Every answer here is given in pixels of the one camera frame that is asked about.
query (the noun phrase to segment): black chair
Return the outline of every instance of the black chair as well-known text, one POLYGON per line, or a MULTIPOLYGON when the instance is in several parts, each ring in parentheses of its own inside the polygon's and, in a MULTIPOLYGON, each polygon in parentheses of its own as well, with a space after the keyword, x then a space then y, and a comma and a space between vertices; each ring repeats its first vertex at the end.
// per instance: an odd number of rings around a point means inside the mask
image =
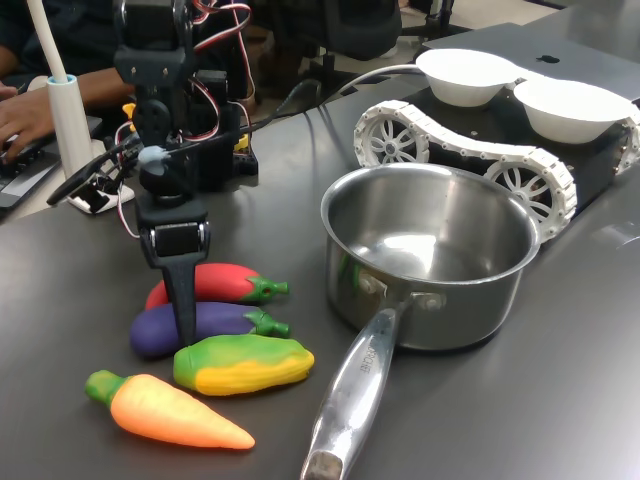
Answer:
POLYGON ((420 37, 428 40, 448 37, 470 29, 451 25, 449 20, 453 12, 454 0, 443 0, 438 15, 431 15, 433 0, 410 0, 410 5, 425 14, 424 25, 402 29, 403 37, 420 37))
MULTIPOLYGON (((253 0, 254 22, 273 31, 276 45, 314 58, 319 47, 356 60, 371 60, 389 51, 402 31, 397 0, 253 0)), ((325 89, 353 77, 335 70, 335 57, 312 62, 306 77, 325 89)))

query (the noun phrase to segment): yellow component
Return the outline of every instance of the yellow component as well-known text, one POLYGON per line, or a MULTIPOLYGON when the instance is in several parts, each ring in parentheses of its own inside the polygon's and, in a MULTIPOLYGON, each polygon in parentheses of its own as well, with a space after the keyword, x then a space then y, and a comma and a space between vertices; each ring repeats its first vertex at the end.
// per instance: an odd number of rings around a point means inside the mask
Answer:
POLYGON ((240 137, 240 140, 238 140, 236 146, 233 147, 233 150, 235 152, 238 152, 240 150, 244 150, 245 148, 249 148, 249 135, 247 135, 246 133, 242 137, 240 137))
POLYGON ((195 390, 204 395, 226 396, 300 382, 309 376, 314 363, 313 354, 306 353, 303 358, 290 357, 275 365, 250 360, 231 367, 203 368, 196 373, 195 390))
MULTIPOLYGON (((135 109, 135 103, 127 103, 126 105, 122 106, 122 111, 127 114, 127 118, 129 119, 129 121, 133 120, 133 111, 135 109)), ((136 127, 133 126, 133 123, 129 126, 129 130, 131 130, 132 133, 136 131, 136 127)))

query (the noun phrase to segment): saucepan handle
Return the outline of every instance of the saucepan handle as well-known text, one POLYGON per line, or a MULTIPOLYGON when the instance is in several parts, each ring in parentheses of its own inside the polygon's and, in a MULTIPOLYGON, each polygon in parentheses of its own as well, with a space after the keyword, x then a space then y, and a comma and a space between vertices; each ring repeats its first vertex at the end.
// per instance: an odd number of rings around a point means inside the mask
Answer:
POLYGON ((349 348, 320 407, 301 480, 346 477, 378 410, 406 305, 385 302, 349 348))

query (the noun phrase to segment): laptop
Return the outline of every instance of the laptop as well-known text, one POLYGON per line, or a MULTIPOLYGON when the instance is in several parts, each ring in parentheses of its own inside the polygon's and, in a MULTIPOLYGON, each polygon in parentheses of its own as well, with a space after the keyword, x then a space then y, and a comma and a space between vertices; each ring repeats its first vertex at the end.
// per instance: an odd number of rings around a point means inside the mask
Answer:
MULTIPOLYGON (((87 117, 93 136, 102 120, 87 117)), ((8 214, 31 195, 60 165, 60 152, 55 136, 28 145, 10 165, 0 165, 0 216, 8 214)))
POLYGON ((589 83, 634 102, 640 99, 640 64, 533 27, 504 23, 433 40, 425 46, 492 53, 547 77, 589 83))

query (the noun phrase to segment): person's hand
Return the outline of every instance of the person's hand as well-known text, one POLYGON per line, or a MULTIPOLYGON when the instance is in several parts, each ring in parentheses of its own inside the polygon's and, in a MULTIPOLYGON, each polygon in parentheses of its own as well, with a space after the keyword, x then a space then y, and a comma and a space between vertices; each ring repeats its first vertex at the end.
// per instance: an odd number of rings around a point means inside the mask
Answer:
POLYGON ((4 83, 0 82, 0 102, 11 97, 15 97, 18 94, 16 87, 7 87, 4 83))
POLYGON ((0 145, 13 135, 18 135, 7 151, 4 162, 13 161, 27 145, 53 131, 53 116, 46 88, 0 102, 0 145))

